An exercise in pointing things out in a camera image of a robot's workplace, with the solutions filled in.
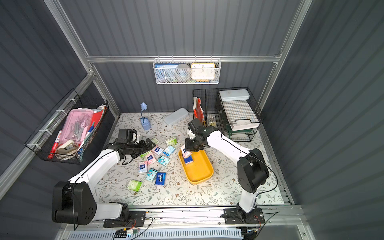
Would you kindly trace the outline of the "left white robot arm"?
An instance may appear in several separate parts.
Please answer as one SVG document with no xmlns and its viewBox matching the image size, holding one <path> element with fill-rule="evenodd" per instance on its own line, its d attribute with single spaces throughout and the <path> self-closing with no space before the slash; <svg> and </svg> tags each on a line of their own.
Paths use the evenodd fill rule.
<svg viewBox="0 0 384 240">
<path fill-rule="evenodd" d="M 95 187 L 117 163 L 131 156 L 134 160 L 155 147 L 136 130 L 121 129 L 118 138 L 107 144 L 81 172 L 53 189 L 52 221 L 85 226 L 94 221 L 118 221 L 127 224 L 132 216 L 127 204 L 97 203 Z"/>
</svg>

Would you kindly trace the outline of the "dark blue tissue pack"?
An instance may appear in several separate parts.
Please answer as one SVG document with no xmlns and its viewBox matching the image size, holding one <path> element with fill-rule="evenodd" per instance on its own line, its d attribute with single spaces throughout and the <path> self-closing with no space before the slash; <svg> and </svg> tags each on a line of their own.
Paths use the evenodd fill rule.
<svg viewBox="0 0 384 240">
<path fill-rule="evenodd" d="M 184 163 L 185 165 L 189 165 L 189 164 L 192 164 L 194 162 L 192 156 L 189 156 L 187 158 L 184 158 Z"/>
<path fill-rule="evenodd" d="M 155 185 L 159 187 L 164 187 L 165 182 L 166 182 L 166 173 L 163 172 L 157 172 L 156 174 L 156 180 L 155 180 Z"/>
</svg>

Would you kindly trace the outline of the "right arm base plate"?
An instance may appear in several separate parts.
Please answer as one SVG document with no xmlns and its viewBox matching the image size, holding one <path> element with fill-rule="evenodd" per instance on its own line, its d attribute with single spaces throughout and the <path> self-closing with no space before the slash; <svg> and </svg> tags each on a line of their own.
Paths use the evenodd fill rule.
<svg viewBox="0 0 384 240">
<path fill-rule="evenodd" d="M 250 213 L 245 213 L 242 209 L 227 208 L 221 215 L 226 225 L 240 224 L 264 224 L 265 217 L 261 208 L 255 208 Z"/>
</svg>

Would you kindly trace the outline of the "light blue cartoon tissue pack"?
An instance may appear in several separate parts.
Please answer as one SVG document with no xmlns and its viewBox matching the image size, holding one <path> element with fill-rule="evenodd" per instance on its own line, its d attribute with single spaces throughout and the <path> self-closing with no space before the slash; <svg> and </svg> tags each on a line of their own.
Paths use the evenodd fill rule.
<svg viewBox="0 0 384 240">
<path fill-rule="evenodd" d="M 164 150 L 163 150 L 163 154 L 167 157 L 170 157 L 174 152 L 176 151 L 176 148 L 173 147 L 173 146 L 167 146 Z"/>
</svg>

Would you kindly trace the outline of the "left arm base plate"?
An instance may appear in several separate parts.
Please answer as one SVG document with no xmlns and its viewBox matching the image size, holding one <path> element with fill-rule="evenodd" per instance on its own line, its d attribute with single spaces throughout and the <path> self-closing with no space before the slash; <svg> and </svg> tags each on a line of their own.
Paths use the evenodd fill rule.
<svg viewBox="0 0 384 240">
<path fill-rule="evenodd" d="M 122 213 L 118 219 L 108 219 L 104 221 L 104 228 L 131 228 L 143 227 L 145 222 L 145 211 L 129 211 Z"/>
</svg>

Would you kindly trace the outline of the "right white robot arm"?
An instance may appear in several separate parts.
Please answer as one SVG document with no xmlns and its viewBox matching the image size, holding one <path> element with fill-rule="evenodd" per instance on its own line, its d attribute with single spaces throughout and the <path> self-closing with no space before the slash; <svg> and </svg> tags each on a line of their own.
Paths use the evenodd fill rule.
<svg viewBox="0 0 384 240">
<path fill-rule="evenodd" d="M 185 147 L 189 152 L 198 152 L 205 147 L 214 148 L 237 165 L 237 177 L 242 194 L 237 203 L 237 217 L 242 223 L 252 219 L 256 213 L 257 196 L 270 176 L 262 152 L 245 148 L 227 138 L 216 127 L 205 127 L 198 119 L 188 123 Z"/>
</svg>

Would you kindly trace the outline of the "green white tissue pack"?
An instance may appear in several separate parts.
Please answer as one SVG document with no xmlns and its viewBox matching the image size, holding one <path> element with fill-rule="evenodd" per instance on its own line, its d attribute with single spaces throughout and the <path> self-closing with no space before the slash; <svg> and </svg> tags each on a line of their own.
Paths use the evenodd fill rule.
<svg viewBox="0 0 384 240">
<path fill-rule="evenodd" d="M 166 139 L 166 144 L 168 146 L 173 146 L 173 145 L 176 145 L 178 143 L 178 140 L 176 137 L 171 137 L 169 139 Z"/>
</svg>

